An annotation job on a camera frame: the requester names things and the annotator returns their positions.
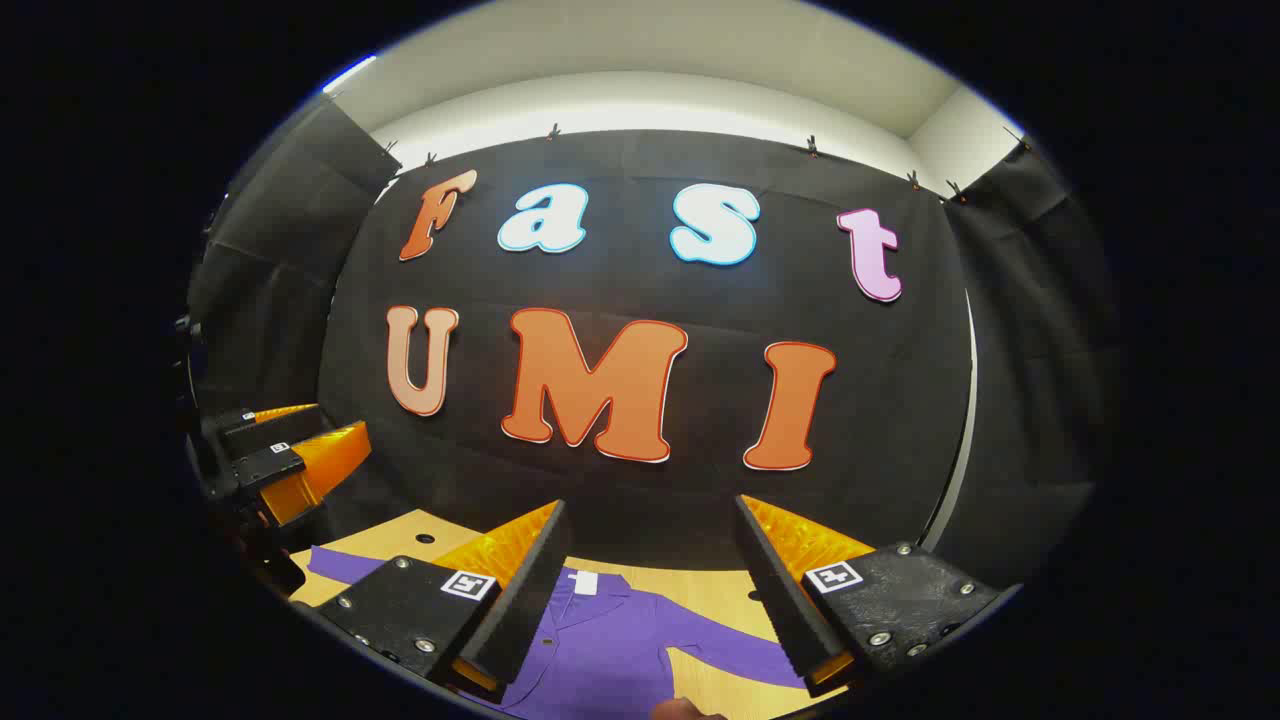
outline white label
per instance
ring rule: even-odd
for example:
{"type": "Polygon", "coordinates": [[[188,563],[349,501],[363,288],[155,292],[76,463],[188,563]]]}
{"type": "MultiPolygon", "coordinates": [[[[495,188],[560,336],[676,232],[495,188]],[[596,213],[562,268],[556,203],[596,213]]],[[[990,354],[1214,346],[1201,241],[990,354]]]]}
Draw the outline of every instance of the white label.
{"type": "Polygon", "coordinates": [[[570,578],[573,579],[573,594],[595,594],[600,575],[590,570],[577,570],[570,578]]]}
{"type": "Polygon", "coordinates": [[[467,600],[480,600],[497,582],[498,578],[458,570],[440,589],[467,600]]]}
{"type": "Polygon", "coordinates": [[[856,585],[863,582],[863,577],[854,571],[849,566],[849,562],[836,562],[835,565],[827,565],[826,568],[815,568],[805,573],[809,575],[809,580],[813,582],[818,592],[827,594],[831,591],[838,591],[840,588],[847,588],[849,585],[856,585]]]}

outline pink letter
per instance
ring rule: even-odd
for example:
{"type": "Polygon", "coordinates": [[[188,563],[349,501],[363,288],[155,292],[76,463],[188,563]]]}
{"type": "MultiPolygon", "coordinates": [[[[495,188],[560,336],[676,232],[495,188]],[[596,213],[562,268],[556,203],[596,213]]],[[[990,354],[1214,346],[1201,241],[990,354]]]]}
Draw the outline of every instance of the pink letter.
{"type": "Polygon", "coordinates": [[[893,302],[902,295],[902,281],[884,270],[884,247],[897,250],[897,236],[879,225],[876,210],[852,210],[836,215],[836,227],[849,233],[854,281],[863,295],[893,302]]]}

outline wooden table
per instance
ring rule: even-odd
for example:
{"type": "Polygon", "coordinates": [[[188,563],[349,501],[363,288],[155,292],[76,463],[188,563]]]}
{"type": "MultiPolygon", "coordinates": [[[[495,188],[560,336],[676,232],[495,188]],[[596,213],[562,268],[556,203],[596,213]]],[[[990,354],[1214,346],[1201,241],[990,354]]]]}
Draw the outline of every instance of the wooden table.
{"type": "MultiPolygon", "coordinates": [[[[324,547],[379,560],[407,555],[430,561],[479,534],[421,510],[413,510],[324,547]],[[435,542],[419,542],[416,537],[420,533],[433,536],[435,542]]],[[[348,587],[307,570],[307,564],[311,561],[310,550],[293,553],[293,561],[306,573],[307,582],[293,593],[292,600],[315,606],[348,587]]],[[[584,557],[570,557],[564,565],[579,570],[622,575],[637,591],[663,594],[704,618],[736,630],[773,642],[778,639],[764,614],[764,606],[746,596],[755,589],[746,570],[663,570],[598,562],[584,557]]],[[[671,657],[675,675],[675,697],[687,697],[703,712],[719,712],[730,720],[767,720],[818,702],[812,700],[806,691],[739,678],[675,648],[667,650],[667,655],[671,657]]],[[[829,693],[820,700],[835,694],[829,693]]]]}

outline orange letter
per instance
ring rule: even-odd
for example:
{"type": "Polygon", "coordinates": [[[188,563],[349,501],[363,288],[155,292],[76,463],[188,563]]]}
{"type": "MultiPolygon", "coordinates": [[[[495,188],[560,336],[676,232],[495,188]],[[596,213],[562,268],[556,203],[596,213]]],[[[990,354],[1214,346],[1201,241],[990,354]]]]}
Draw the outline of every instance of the orange letter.
{"type": "Polygon", "coordinates": [[[685,331],[655,320],[627,323],[591,370],[568,315],[530,307],[511,316],[520,336],[516,402],[502,432],[529,442],[552,439],[543,420],[543,392],[570,447],[577,447],[609,405],[609,424],[595,436],[595,448],[622,460],[662,462],[671,446],[662,439],[671,364],[685,347],[685,331]]]}
{"type": "Polygon", "coordinates": [[[422,209],[417,211],[417,222],[408,233],[408,242],[401,249],[401,261],[412,260],[431,249],[431,232],[444,227],[458,202],[458,193],[471,190],[476,183],[476,172],[467,170],[456,178],[426,188],[422,193],[422,209]]]}
{"type": "Polygon", "coordinates": [[[836,369],[836,355],[808,342],[774,342],[764,348],[773,368],[773,393],[760,439],[742,454],[753,470],[799,470],[813,460],[805,445],[822,379],[836,369]]]}
{"type": "Polygon", "coordinates": [[[431,307],[422,318],[426,325],[426,387],[408,379],[408,337],[417,324],[417,310],[397,305],[387,310],[387,382],[401,407],[416,415],[435,415],[444,405],[444,380],[449,360],[449,333],[458,327],[458,314],[448,307],[431,307]]]}

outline light blue letter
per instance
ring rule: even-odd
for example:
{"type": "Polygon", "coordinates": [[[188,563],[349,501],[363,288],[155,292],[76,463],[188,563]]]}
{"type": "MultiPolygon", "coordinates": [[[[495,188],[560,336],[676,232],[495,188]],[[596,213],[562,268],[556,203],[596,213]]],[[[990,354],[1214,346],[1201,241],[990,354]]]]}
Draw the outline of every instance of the light blue letter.
{"type": "Polygon", "coordinates": [[[524,252],[541,247],[544,252],[564,252],[586,237],[579,223],[586,211],[586,191],[576,184],[557,183],[530,190],[516,201],[516,213],[498,228],[503,250],[524,252]],[[545,208],[534,208],[548,201],[545,208]]]}
{"type": "Polygon", "coordinates": [[[680,225],[671,231],[671,249],[681,260],[732,265],[755,250],[755,228],[748,220],[760,217],[760,204],[750,192],[698,183],[677,192],[672,205],[676,217],[692,228],[680,225]]]}

